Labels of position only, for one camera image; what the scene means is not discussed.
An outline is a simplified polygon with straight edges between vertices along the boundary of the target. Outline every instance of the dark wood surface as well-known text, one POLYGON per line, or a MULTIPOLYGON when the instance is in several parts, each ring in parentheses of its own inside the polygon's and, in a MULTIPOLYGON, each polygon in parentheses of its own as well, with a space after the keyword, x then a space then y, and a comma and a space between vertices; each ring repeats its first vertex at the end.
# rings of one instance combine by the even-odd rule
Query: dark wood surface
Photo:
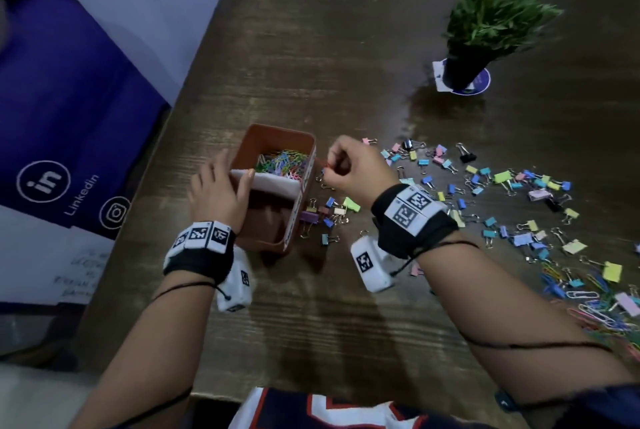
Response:
MULTIPOLYGON (((491 64, 485 94, 456 97, 428 78, 430 62, 445 55, 454 0, 221 0, 81 326, 85 367, 106 367, 159 283, 163 256, 189 222, 189 175, 236 147, 252 122, 314 133, 319 156, 341 133, 384 146, 411 136, 451 150, 463 142, 494 171, 536 167, 570 180, 580 218, 565 231, 592 259, 623 264, 622 287, 640 284, 623 240, 640 239, 639 0, 550 1, 566 12, 548 36, 491 64)), ((462 182, 430 168, 438 185, 462 182)), ((559 225, 544 205, 499 187, 469 211, 510 226, 559 225)), ((254 385, 275 385, 522 425, 495 404, 496 387, 423 278, 365 290, 349 255, 363 229, 372 230, 365 212, 328 248, 318 228, 284 258, 252 255, 254 303, 212 312, 196 392, 241 400, 254 385)), ((480 241, 478 225, 467 230, 480 241)), ((540 289, 539 267, 519 251, 497 242, 490 255, 540 289)))

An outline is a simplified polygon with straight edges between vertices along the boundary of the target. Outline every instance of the orange container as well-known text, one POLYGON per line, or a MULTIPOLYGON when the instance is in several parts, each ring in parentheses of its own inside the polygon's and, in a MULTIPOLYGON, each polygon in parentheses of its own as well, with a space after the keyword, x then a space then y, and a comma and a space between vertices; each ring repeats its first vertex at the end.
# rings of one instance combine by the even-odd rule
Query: orange container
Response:
POLYGON ((283 254, 291 248, 291 239, 297 230, 301 206, 307 199, 309 178, 314 170, 316 137, 301 131, 252 124, 231 163, 232 169, 247 170, 256 166, 261 154, 283 149, 300 151, 309 157, 300 192, 295 200, 290 200, 272 193, 251 191, 244 226, 236 237, 236 244, 245 250, 283 254))

